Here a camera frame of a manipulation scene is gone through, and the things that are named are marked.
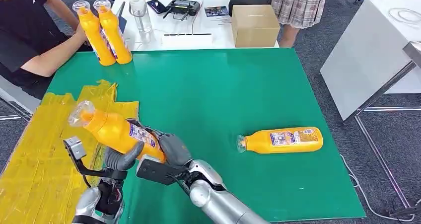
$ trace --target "robotic arm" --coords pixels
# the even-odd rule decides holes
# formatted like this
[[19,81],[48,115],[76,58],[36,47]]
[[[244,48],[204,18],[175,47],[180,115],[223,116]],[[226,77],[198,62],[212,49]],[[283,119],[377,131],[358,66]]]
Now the robotic arm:
[[[129,122],[141,126],[135,120]],[[137,177],[164,185],[177,183],[190,197],[192,203],[202,209],[216,224],[269,223],[230,193],[221,176],[208,163],[192,159],[186,146],[177,136],[149,127],[143,128],[158,139],[167,161],[163,164],[153,157],[144,155],[137,167]],[[122,187],[127,176],[126,170],[134,165],[143,143],[138,143],[126,154],[117,152],[116,155],[115,150],[107,148],[106,168],[101,171],[89,170],[83,166],[81,158],[86,154],[76,137],[66,139],[64,143],[69,156],[82,175],[102,177],[97,187],[89,187],[82,195],[72,223],[117,224],[124,208]],[[102,212],[103,215],[97,215],[95,210]]]

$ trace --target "bottle cap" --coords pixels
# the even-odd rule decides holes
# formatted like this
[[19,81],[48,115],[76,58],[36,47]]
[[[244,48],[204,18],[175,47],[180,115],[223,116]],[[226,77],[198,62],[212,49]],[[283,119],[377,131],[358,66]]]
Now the bottle cap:
[[105,13],[111,10],[111,2],[109,0],[96,0],[93,7],[98,13]]
[[238,136],[237,138],[237,149],[238,152],[243,153],[247,150],[247,142],[244,136]]
[[69,124],[71,126],[86,126],[92,120],[95,107],[91,101],[83,101],[69,115]]
[[87,1],[78,0],[73,3],[72,9],[79,15],[86,14],[91,10],[91,5]]
[[137,16],[144,16],[147,10],[145,0],[130,0],[130,7]]

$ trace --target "smartphone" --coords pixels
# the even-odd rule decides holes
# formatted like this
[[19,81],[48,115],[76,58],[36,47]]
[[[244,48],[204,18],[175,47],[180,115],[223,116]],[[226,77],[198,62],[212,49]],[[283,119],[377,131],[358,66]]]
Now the smartphone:
[[148,1],[147,4],[157,13],[161,14],[166,12],[168,9],[164,6],[159,0],[151,0]]

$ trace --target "water bottle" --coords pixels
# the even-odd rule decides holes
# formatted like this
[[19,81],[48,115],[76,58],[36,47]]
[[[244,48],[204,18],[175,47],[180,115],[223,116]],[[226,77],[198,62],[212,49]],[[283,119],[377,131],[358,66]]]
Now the water bottle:
[[152,31],[149,13],[145,0],[130,0],[130,13],[134,16],[138,26],[141,43],[149,43]]

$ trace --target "metal table leg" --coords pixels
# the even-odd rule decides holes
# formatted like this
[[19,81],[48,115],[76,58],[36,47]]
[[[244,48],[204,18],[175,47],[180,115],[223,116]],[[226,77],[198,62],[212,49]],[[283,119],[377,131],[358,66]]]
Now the metal table leg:
[[371,97],[369,97],[362,105],[360,105],[349,117],[344,120],[344,125],[351,121],[352,118],[355,118],[359,128],[361,129],[362,133],[364,134],[365,138],[367,139],[368,144],[370,145],[371,149],[373,150],[374,154],[376,155],[377,159],[379,160],[384,172],[386,173],[390,183],[393,186],[396,194],[398,195],[399,199],[402,201],[402,204],[405,208],[396,210],[390,213],[391,217],[399,217],[399,216],[406,216],[415,214],[416,212],[421,212],[421,208],[418,206],[411,206],[408,203],[405,195],[403,194],[401,188],[399,187],[398,183],[393,177],[392,172],[390,171],[389,167],[387,166],[380,148],[374,143],[373,139],[371,138],[370,134],[368,133],[367,129],[365,128],[364,124],[362,123],[360,117],[358,116],[361,112],[397,112],[397,111],[421,111],[420,106],[410,106],[410,107],[369,107],[374,101],[376,101],[381,95],[383,95],[387,90],[389,90],[393,85],[395,85],[400,79],[402,79],[406,74],[408,74],[412,69],[416,66],[421,67],[421,49],[419,47],[420,42],[409,42],[404,48],[403,52],[405,52],[408,57],[411,59],[399,72],[397,72],[390,80],[388,80],[381,88],[379,88]]
[[393,177],[392,172],[390,171],[389,167],[387,166],[386,162],[384,161],[380,149],[374,143],[373,139],[371,138],[370,134],[368,133],[367,129],[365,128],[364,124],[362,123],[362,121],[361,121],[361,119],[359,118],[358,115],[355,116],[355,120],[358,123],[358,126],[361,129],[362,133],[364,134],[365,138],[367,139],[368,144],[370,145],[370,148],[373,150],[374,154],[376,155],[377,159],[379,160],[384,172],[387,175],[387,178],[389,179],[390,183],[393,186],[393,189],[395,189],[396,193],[398,194],[399,199],[401,199],[402,203],[404,204],[404,207],[405,208],[410,207],[411,205],[408,203],[408,200],[406,199],[404,193],[402,192],[401,188],[399,187],[398,183],[396,182],[395,177]]

